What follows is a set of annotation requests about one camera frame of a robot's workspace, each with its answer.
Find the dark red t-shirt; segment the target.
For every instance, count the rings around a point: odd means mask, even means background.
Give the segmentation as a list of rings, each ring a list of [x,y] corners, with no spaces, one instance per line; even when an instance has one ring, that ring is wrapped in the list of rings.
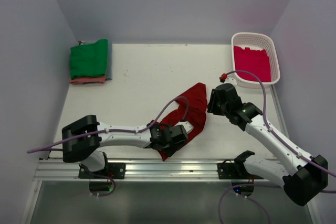
[[[159,120],[159,117],[173,102],[176,102],[178,104],[178,108],[171,111],[162,120]],[[187,134],[188,139],[185,144],[187,145],[203,131],[207,118],[206,109],[206,85],[199,82],[172,99],[171,101],[169,101],[159,112],[157,117],[151,122],[159,125],[175,126],[176,123],[180,121],[189,121],[194,126],[194,129],[192,132]],[[161,151],[159,151],[159,154],[162,158],[162,161],[166,161],[169,158]]]

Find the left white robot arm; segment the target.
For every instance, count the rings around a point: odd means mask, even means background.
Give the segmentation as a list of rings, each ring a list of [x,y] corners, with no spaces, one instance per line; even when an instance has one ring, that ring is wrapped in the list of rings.
[[[113,126],[98,122],[95,115],[87,115],[62,128],[62,160],[80,163],[97,178],[104,178],[109,165],[106,153],[99,148],[150,148],[170,157],[187,143],[188,133],[193,129],[188,121],[174,126],[154,122],[142,126]]]

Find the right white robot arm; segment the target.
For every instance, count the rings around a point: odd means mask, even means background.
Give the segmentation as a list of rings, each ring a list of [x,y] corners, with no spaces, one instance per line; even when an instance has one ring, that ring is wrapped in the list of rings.
[[[232,163],[222,162],[218,168],[231,178],[255,175],[281,187],[297,205],[304,206],[328,185],[328,162],[312,156],[279,132],[253,103],[243,103],[230,83],[211,91],[207,111],[225,116],[230,123],[258,140],[277,159],[272,162],[252,151],[239,154]]]

